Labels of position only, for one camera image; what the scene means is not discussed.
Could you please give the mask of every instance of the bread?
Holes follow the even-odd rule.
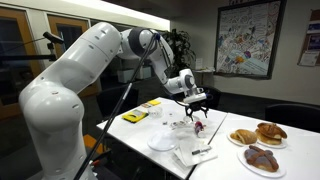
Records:
[[[275,123],[260,123],[258,124],[259,131],[270,138],[274,139],[286,139],[287,134]]]
[[[252,144],[257,142],[257,135],[246,129],[238,129],[230,135],[232,139],[240,141],[242,144]]]
[[[277,160],[273,157],[273,153],[270,150],[264,151],[256,146],[250,145],[249,149],[244,152],[244,156],[247,163],[256,168],[269,172],[276,172],[279,169]]]
[[[282,142],[281,139],[270,138],[268,136],[263,135],[259,129],[256,129],[256,134],[258,139],[266,144],[279,145]]]

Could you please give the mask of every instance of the table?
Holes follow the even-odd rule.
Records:
[[[218,158],[203,162],[196,166],[190,180],[212,179],[267,179],[247,169],[237,157],[241,148],[227,139],[227,134],[239,128],[255,130],[262,121],[246,116],[228,113],[218,132],[212,139],[218,150]],[[278,124],[288,135],[287,147],[270,149],[274,152],[280,168],[286,174],[279,179],[319,179],[320,178],[320,134],[307,130]]]
[[[157,105],[163,109],[163,116],[159,119],[151,118],[150,116],[139,121],[136,124],[132,124],[121,118],[121,115],[117,116],[108,130],[108,134],[123,142],[128,147],[132,148],[136,152],[144,155],[149,160],[158,164],[160,167],[168,172],[171,172],[180,179],[186,179],[192,171],[192,167],[185,167],[182,162],[173,153],[173,150],[169,151],[156,151],[151,149],[147,142],[156,132],[171,130],[169,125],[175,121],[181,121],[185,117],[184,107],[176,104],[174,101],[157,98],[161,104]],[[135,109],[147,112],[147,109],[139,106]],[[194,115],[198,116],[205,128],[206,137],[203,138],[205,143],[209,143],[214,133],[217,131],[227,113],[209,110],[208,118],[205,118],[202,111],[194,112]],[[167,125],[163,125],[162,122],[166,120]],[[103,129],[106,122],[98,124],[98,128]],[[194,129],[176,129],[174,130],[178,139],[183,138],[197,138]]]

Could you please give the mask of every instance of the plate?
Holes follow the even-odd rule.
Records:
[[[266,147],[269,147],[269,148],[274,148],[274,149],[283,149],[283,148],[287,147],[287,141],[284,140],[284,139],[282,139],[281,141],[282,141],[282,143],[279,144],[279,145],[267,144],[267,143],[264,143],[264,142],[260,141],[259,139],[258,139],[257,142],[258,142],[259,144],[263,145],[263,146],[266,146]]]
[[[276,172],[268,172],[264,171],[262,169],[256,168],[250,164],[247,163],[246,158],[244,157],[244,152],[248,149],[249,147],[243,147],[239,149],[238,151],[238,159],[239,161],[249,170],[252,172],[259,174],[264,177],[269,177],[269,178],[279,178],[282,177],[286,174],[286,170],[281,166],[281,162],[279,162],[279,156],[275,155],[275,158],[277,159],[277,162],[279,163],[279,169]]]
[[[157,151],[169,151],[175,148],[178,139],[173,131],[156,132],[149,140],[148,146]]]
[[[235,140],[235,139],[232,139],[230,137],[230,135],[234,133],[234,131],[230,132],[230,133],[227,133],[227,138],[234,144],[238,145],[238,146],[248,146],[248,145],[252,145],[252,144],[256,144],[256,143],[252,143],[252,144],[242,144],[240,141],[238,140]]]

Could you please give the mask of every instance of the white wall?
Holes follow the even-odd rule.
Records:
[[[78,0],[89,1],[87,7],[79,4],[70,3],[71,0],[0,0],[0,7],[10,7],[27,11],[32,36],[34,39],[42,38],[42,34],[50,31],[47,14],[56,14],[60,16],[84,19],[97,19],[101,21],[115,22],[132,26],[148,27],[157,30],[169,30],[170,21],[155,16],[139,13],[129,9],[124,9],[123,14],[118,12],[107,12],[106,7],[93,7],[95,3],[101,3],[97,0]],[[47,48],[48,41],[37,41],[36,47],[39,54],[50,54]],[[51,62],[41,61],[42,67],[48,67]]]
[[[192,5],[188,15],[171,21],[172,28],[191,35],[192,49],[204,65],[213,66],[218,7],[228,0]],[[223,92],[320,105],[320,66],[298,66],[311,9],[320,9],[319,0],[287,0],[271,80],[205,76],[205,84]]]

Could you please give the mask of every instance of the white napkin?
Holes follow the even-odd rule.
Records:
[[[214,143],[206,145],[199,140],[184,139],[180,140],[179,144],[179,147],[174,149],[174,154],[177,155],[181,162],[187,167],[218,157],[217,147]],[[207,149],[209,146],[211,146],[209,151],[192,155],[193,151]]]

